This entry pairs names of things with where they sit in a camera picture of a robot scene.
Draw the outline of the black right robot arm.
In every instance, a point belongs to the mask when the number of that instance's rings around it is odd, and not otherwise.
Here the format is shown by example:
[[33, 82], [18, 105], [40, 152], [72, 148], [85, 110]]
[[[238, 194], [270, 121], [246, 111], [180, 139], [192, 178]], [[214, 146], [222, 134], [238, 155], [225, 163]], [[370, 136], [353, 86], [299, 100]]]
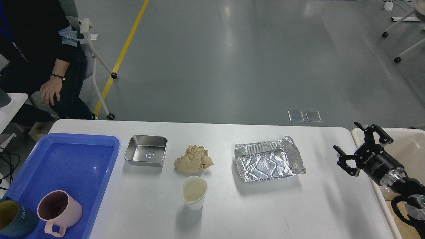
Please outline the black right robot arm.
[[391, 200], [395, 215], [424, 238], [424, 185], [410, 178], [405, 167], [385, 151], [384, 146], [394, 140], [384, 129], [376, 124], [363, 126], [357, 121], [355, 125], [364, 132], [364, 143], [354, 155], [347, 155], [334, 145], [339, 156], [337, 165], [355, 177], [363, 170], [377, 185], [388, 186], [397, 193]]

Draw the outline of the person's left hand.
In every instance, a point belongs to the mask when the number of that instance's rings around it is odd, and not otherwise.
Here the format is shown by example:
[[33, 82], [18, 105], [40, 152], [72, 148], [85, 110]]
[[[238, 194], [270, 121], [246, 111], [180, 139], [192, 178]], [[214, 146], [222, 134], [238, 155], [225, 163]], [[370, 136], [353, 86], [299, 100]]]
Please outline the person's left hand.
[[54, 106], [56, 101], [60, 100], [60, 91], [63, 85], [63, 79], [51, 75], [50, 79], [41, 85], [41, 104]]

